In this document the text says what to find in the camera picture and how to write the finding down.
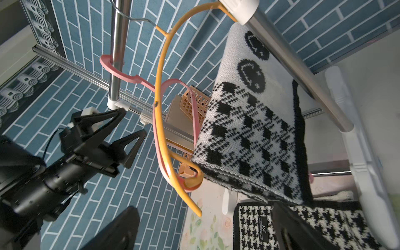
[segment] clothes drying rack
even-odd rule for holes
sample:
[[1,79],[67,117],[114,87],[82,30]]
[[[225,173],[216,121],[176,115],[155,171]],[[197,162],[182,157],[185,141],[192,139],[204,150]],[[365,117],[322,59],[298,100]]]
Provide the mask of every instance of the clothes drying rack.
[[[333,99],[316,81],[314,75],[294,52],[284,37],[278,32],[265,14],[258,8],[259,0],[221,0],[226,9],[242,25],[248,26],[253,34],[264,46],[281,62],[287,71],[294,77],[300,86],[320,104],[320,109],[311,110],[303,114],[304,118],[326,113],[342,133],[346,150],[349,156],[350,171],[315,173],[316,175],[343,175],[352,174],[358,189],[360,203],[367,223],[373,235],[387,249],[400,249],[399,226],[391,207],[386,189],[380,174],[379,161],[376,159],[371,146],[365,136],[360,117],[351,99],[350,92],[344,84],[330,85],[335,99]],[[128,34],[128,23],[132,0],[116,0],[112,11],[112,39],[111,57],[112,65],[122,70],[124,52]],[[142,112],[152,113],[153,107],[120,90],[120,79],[111,75],[110,82],[105,81],[87,70],[76,66],[64,57],[36,45],[33,51],[40,57],[55,63],[56,65],[82,77],[83,79],[109,91],[109,101],[117,101],[119,98],[129,103],[126,110],[136,114]],[[331,70],[330,76],[341,77],[337,70]],[[169,131],[182,140],[193,143],[193,137],[181,130],[164,123],[164,130]]]

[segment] fabric label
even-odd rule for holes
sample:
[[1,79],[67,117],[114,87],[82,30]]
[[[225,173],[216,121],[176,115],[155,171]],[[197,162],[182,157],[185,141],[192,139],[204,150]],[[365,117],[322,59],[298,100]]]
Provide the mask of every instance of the fabric label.
[[268,242],[268,219],[266,216],[258,218],[258,237],[262,242]]

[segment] knitted fabric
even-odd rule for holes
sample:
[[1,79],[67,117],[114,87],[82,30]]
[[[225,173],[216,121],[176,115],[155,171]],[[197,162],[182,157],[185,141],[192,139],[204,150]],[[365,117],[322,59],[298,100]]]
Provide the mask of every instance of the knitted fabric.
[[262,202],[312,202],[297,86],[245,26],[231,27],[192,157],[206,179]]
[[[358,202],[325,200],[314,203],[315,208],[291,206],[290,209],[340,250],[384,250],[371,235]],[[234,250],[279,250],[272,224],[272,209],[273,202],[237,205],[233,215]],[[266,226],[265,238],[260,238],[259,223]]]

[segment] white plastic connector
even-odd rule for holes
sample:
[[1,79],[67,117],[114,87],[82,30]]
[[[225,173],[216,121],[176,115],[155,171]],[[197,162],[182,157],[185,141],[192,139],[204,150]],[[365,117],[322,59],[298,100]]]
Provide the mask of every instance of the white plastic connector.
[[140,123],[143,125],[153,124],[153,114],[143,110],[140,113]]
[[399,226],[351,93],[338,66],[327,69],[325,77],[336,103],[354,123],[354,129],[342,135],[367,224],[384,248],[398,250]]
[[241,24],[245,25],[256,12],[260,0],[220,0]]
[[107,106],[111,110],[123,108],[124,110],[129,111],[130,103],[122,100],[121,98],[118,98],[116,101],[112,101],[110,100],[110,97],[108,97]]

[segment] chrome rod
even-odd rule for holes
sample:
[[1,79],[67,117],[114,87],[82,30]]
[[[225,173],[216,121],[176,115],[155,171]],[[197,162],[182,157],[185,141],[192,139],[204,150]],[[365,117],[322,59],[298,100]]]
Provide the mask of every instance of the chrome rod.
[[280,61],[300,86],[320,103],[321,109],[331,117],[340,131],[353,130],[354,124],[331,96],[322,89],[310,69],[259,8],[246,26]]
[[[116,0],[115,5],[124,14],[130,14],[132,0]],[[128,36],[129,19],[121,16],[117,10],[112,8],[111,15],[111,57],[112,65],[119,71],[122,71],[124,65],[124,54],[126,38]],[[116,101],[120,96],[121,79],[110,75],[110,92],[108,94],[110,100]]]

